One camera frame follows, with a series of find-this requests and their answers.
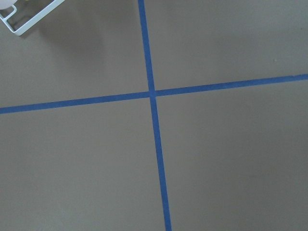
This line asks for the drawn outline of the blue tape strip crosswise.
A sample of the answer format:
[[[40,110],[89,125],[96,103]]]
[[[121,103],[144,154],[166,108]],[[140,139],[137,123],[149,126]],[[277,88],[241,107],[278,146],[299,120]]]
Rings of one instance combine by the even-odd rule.
[[[303,81],[307,79],[308,79],[307,74],[301,74],[301,75],[296,75],[296,76],[271,77],[271,78],[262,78],[262,79],[233,81],[233,82],[226,82],[226,83],[217,83],[217,84],[208,84],[208,85],[200,85],[200,86],[157,90],[153,94],[148,91],[145,91],[145,92],[135,92],[135,93],[127,93],[127,94],[119,94],[119,95],[91,97],[91,98],[84,98],[84,99],[56,101],[56,102],[48,102],[48,103],[35,103],[35,104],[27,104],[27,105],[8,106],[8,107],[2,107],[0,109],[0,113],[3,115],[3,114],[36,111],[36,110],[46,110],[46,109],[71,107],[71,106],[79,106],[79,105],[87,105],[87,104],[143,99],[143,98],[149,98],[151,95],[161,97],[161,96],[168,96],[168,95],[224,90],[224,89],[251,87],[251,86],[259,86],[259,85],[267,85],[267,84],[278,84],[278,83],[284,83],[284,82]]]

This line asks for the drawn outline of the blue tape strip lengthwise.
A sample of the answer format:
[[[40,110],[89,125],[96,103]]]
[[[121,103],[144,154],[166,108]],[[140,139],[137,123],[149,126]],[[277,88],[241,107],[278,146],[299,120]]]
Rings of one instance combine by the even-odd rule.
[[[146,73],[147,73],[147,82],[148,82],[149,99],[150,99],[150,106],[151,106],[152,125],[153,125],[153,131],[154,131],[154,142],[155,142],[156,160],[157,160],[157,168],[158,168],[165,230],[171,231],[172,224],[171,224],[171,217],[170,217],[170,210],[169,210],[167,182],[166,182],[166,175],[165,175],[164,157],[163,157],[163,149],[162,149],[162,143],[161,143],[158,110],[157,110],[156,90],[155,90],[155,84],[154,84],[145,3],[143,0],[138,1],[138,8],[139,8],[139,15],[140,15],[140,23],[141,23],[142,42],[143,42],[145,66],[146,66]]]

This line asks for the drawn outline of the white cup in rack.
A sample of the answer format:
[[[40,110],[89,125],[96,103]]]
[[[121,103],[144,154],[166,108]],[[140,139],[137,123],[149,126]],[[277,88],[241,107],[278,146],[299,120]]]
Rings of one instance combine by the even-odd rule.
[[[16,2],[17,0],[0,0],[0,10],[12,7]]]

